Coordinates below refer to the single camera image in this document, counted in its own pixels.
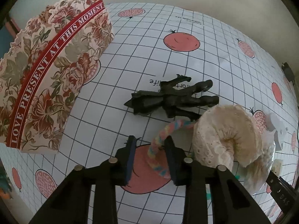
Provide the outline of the cream lace scrunchie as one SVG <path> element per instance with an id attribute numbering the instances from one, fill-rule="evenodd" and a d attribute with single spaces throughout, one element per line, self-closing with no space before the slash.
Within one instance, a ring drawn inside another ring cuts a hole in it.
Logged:
<path id="1" fill-rule="evenodd" d="M 192 146 L 203 166 L 233 169 L 234 161 L 247 167 L 263 154 L 255 119 L 240 105 L 216 105 L 194 124 Z"/>

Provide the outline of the black claw hand toy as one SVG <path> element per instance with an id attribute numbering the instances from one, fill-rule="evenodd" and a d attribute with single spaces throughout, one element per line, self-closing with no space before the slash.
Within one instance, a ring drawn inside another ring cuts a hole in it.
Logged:
<path id="1" fill-rule="evenodd" d="M 186 108 L 207 106 L 209 108 L 219 103 L 218 96 L 201 96 L 194 98 L 193 95 L 202 91 L 208 91 L 212 86 L 212 80 L 200 81 L 192 86 L 177 90 L 174 87 L 184 81 L 191 81 L 191 77 L 177 75 L 170 81 L 160 82 L 160 91 L 137 91 L 131 94 L 131 99 L 124 105 L 133 109 L 135 115 L 147 116 L 158 108 L 163 108 L 168 118 L 177 116 L 187 117 L 190 121 L 198 120 L 201 115 L 187 111 Z"/>

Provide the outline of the cotton swab bag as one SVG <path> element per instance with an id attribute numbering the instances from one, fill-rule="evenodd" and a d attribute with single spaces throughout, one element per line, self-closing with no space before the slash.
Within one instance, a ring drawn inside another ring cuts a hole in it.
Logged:
<path id="1" fill-rule="evenodd" d="M 262 136 L 263 154 L 246 168 L 237 173 L 239 180 L 249 194 L 256 194 L 265 184 L 274 162 L 276 144 L 275 131 L 264 131 Z"/>

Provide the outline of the white plastic bracket piece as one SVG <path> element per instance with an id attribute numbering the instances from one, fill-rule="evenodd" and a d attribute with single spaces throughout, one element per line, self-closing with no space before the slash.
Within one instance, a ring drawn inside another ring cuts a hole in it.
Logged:
<path id="1" fill-rule="evenodd" d="M 276 151 L 282 151 L 288 128 L 285 127 L 283 122 L 276 116 L 275 113 L 269 113 L 266 115 L 266 126 L 268 131 L 274 132 Z"/>

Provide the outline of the pomegranate grid tablecloth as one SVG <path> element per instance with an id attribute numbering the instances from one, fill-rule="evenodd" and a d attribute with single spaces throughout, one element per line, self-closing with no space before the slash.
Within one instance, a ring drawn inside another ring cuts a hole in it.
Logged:
<path id="1" fill-rule="evenodd" d="M 131 180 L 116 188 L 119 223 L 182 223 L 185 188 L 166 174 L 165 154 L 157 155 L 161 170 L 148 165 L 150 142 L 172 119 L 163 108 L 135 115 L 124 104 L 137 91 L 160 90 L 161 81 L 191 77 L 181 90 L 212 80 L 208 91 L 220 105 L 240 105 L 266 131 L 265 117 L 275 113 L 287 134 L 281 177 L 295 185 L 298 166 L 298 103 L 291 83 L 274 58 L 235 28 L 199 12 L 151 3 L 104 5 L 114 38 L 100 56 L 100 70 L 84 84 L 71 109 L 56 153 L 26 153 L 1 143 L 1 160 L 15 190 L 14 199 L 30 217 L 76 165 L 91 168 L 115 156 L 129 136 L 137 138 Z"/>

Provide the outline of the floral pink gift box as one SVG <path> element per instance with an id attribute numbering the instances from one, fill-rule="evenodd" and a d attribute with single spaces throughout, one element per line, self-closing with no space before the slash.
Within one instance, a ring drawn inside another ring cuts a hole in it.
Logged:
<path id="1" fill-rule="evenodd" d="M 103 0 L 60 0 L 31 18 L 1 59 L 1 143 L 56 153 L 76 97 L 113 38 Z"/>

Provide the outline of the black power adapter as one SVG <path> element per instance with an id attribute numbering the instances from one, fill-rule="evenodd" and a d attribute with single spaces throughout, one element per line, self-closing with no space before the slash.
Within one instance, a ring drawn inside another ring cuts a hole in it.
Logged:
<path id="1" fill-rule="evenodd" d="M 292 82 L 292 84 L 295 84 L 295 75 L 291 70 L 290 66 L 288 65 L 288 63 L 287 62 L 283 63 L 281 68 L 287 80 L 289 82 Z"/>

